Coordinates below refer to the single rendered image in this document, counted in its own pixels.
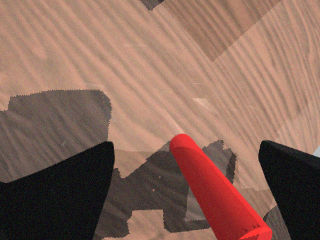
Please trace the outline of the red peg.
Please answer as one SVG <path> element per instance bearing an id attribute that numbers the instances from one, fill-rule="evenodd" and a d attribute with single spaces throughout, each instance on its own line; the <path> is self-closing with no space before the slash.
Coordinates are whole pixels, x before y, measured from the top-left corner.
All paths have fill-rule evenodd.
<path id="1" fill-rule="evenodd" d="M 271 228 L 191 136 L 177 133 L 169 141 L 169 149 L 217 240 L 272 239 Z"/>

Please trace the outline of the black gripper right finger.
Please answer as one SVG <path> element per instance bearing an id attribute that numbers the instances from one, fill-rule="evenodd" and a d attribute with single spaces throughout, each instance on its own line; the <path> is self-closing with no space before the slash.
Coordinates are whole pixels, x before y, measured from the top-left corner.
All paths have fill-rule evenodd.
<path id="1" fill-rule="evenodd" d="M 292 240 L 320 240 L 320 157 L 267 140 L 259 163 Z"/>

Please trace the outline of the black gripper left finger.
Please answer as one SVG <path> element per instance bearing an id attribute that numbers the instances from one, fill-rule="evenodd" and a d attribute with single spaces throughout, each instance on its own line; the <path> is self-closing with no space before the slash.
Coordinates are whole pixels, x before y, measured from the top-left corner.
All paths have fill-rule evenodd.
<path id="1" fill-rule="evenodd" d="M 92 240 L 115 165 L 113 141 L 0 181 L 0 240 Z"/>

